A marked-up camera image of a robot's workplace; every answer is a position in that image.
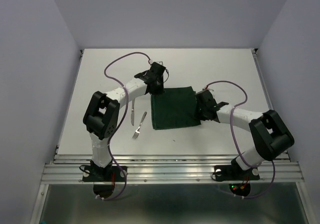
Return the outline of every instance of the metal fork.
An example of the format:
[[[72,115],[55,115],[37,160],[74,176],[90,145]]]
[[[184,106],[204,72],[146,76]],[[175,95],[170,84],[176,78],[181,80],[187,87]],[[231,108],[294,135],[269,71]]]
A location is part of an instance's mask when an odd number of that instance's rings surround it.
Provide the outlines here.
[[[135,130],[135,132],[134,132],[134,134],[133,134],[133,137],[132,137],[133,140],[135,140],[135,139],[138,138],[138,136],[139,136],[139,134],[140,134],[140,127],[141,127],[143,121],[145,120],[146,115],[147,115],[147,113],[146,113],[146,111],[145,111],[145,113],[143,113],[143,116],[142,116],[142,119],[141,119],[141,122],[140,122],[140,125],[139,125],[138,129]]]

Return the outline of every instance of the green towel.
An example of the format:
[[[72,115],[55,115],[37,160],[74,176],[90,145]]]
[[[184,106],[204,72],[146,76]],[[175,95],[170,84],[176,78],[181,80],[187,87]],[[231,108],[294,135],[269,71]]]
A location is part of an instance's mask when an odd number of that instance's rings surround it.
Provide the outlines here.
[[[201,125],[196,115],[196,93],[192,87],[164,89],[151,95],[151,118],[155,130],[166,130]]]

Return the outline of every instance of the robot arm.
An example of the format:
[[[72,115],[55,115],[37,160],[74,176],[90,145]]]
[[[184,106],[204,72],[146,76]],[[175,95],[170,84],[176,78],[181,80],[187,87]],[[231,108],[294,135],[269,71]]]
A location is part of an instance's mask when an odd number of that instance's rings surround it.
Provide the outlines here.
[[[147,93],[162,93],[165,69],[164,66],[154,62],[149,70],[138,73],[125,84],[129,102]],[[126,104],[124,88],[117,88],[107,93],[95,92],[83,118],[86,129],[90,133],[93,148],[91,171],[96,175],[104,176],[106,170],[110,168],[112,158],[108,151],[108,144],[117,127],[119,110]]]
[[[217,103],[209,90],[196,94],[197,116],[201,120],[213,120],[218,123],[230,124],[233,106],[227,102]],[[294,144],[294,139],[278,113],[269,110],[265,113],[234,109],[233,125],[249,131],[252,134],[254,147],[237,156],[231,165],[215,166],[215,180],[243,180],[244,176],[251,176],[252,166],[261,162],[274,160]]]

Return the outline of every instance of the knife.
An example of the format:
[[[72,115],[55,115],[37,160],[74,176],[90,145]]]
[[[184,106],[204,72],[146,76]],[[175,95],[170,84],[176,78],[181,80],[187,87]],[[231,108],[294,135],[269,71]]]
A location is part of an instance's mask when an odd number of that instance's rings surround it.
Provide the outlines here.
[[[132,100],[132,107],[131,107],[131,125],[134,126],[134,120],[135,120],[135,113],[134,113],[134,108],[135,107],[135,99]]]

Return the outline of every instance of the white table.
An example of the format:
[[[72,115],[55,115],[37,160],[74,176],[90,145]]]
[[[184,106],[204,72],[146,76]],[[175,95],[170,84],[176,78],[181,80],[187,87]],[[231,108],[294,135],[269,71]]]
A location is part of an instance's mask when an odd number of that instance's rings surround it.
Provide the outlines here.
[[[242,108],[253,111],[268,110],[267,101],[250,49],[86,49],[76,79],[65,126],[59,143],[58,156],[91,155],[91,140],[82,123],[92,94],[107,92],[118,84],[104,76],[105,66],[114,59],[133,51],[147,53],[154,61],[163,61],[170,78],[165,88],[192,86],[200,91],[207,83],[230,80],[248,93],[248,102]],[[114,64],[109,74],[126,83],[139,72],[149,69],[146,57],[134,55]],[[211,86],[218,102],[236,104],[243,93],[229,84]],[[115,155],[234,155],[236,154],[230,127],[213,121],[202,125],[172,130],[153,130],[150,95],[135,101],[135,126],[130,123],[130,111],[111,142]],[[137,140],[132,135],[142,114],[148,114]],[[253,146],[251,134],[235,128],[242,151]]]

